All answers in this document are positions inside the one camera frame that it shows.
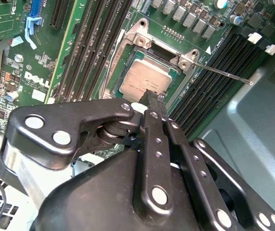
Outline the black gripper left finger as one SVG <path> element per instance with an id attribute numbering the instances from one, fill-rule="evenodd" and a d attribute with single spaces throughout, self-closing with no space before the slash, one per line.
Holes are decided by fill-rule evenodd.
<path id="1" fill-rule="evenodd" d="M 111 98 L 16 108 L 0 150 L 0 176 L 40 208 L 69 179 L 72 161 L 89 152 L 122 143 L 144 156 L 161 153 L 169 162 L 166 120 L 165 106 L 152 91 L 143 103 Z"/>

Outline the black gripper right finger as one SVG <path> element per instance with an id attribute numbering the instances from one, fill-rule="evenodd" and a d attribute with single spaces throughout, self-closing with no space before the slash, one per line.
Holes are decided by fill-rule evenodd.
<path id="1" fill-rule="evenodd" d="M 174 213 L 167 231 L 275 231 L 271 208 L 203 139 L 189 142 L 167 116 L 166 94 L 158 105 L 165 119 L 174 176 Z"/>

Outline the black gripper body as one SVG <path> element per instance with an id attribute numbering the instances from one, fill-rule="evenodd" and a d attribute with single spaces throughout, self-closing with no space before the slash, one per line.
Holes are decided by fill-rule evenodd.
<path id="1" fill-rule="evenodd" d="M 174 168 L 161 153 L 119 153 L 53 190 L 31 229 L 166 231 L 175 207 Z"/>

